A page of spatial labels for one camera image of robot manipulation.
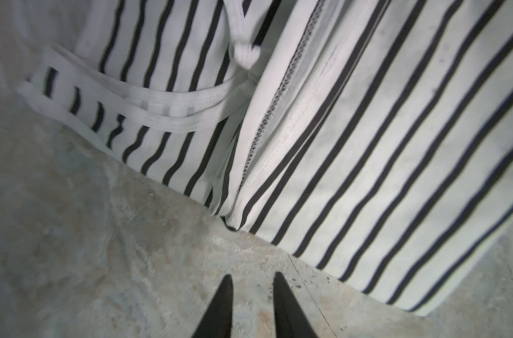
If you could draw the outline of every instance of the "floor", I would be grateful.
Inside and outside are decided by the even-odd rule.
[[[380,304],[92,148],[14,93],[89,0],[0,1],[0,337],[190,337],[224,274],[234,337],[274,337],[282,271],[320,337],[513,337],[513,226],[426,318]]]

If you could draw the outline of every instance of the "striped garment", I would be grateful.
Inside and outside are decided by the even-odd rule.
[[[418,315],[513,222],[513,0],[95,0],[19,91]]]

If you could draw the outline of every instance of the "stone floor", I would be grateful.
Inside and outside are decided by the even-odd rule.
[[[377,303],[39,116],[13,88],[89,0],[0,0],[0,337],[189,337],[224,274],[234,337],[274,337],[282,271],[321,337],[513,337],[513,227],[426,318]]]

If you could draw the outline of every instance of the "black and white striped cloth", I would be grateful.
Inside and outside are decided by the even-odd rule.
[[[513,0],[96,0],[19,90],[415,314],[513,222]]]

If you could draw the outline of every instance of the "striped fabric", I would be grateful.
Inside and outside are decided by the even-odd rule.
[[[513,222],[513,0],[96,0],[20,92],[418,315]]]

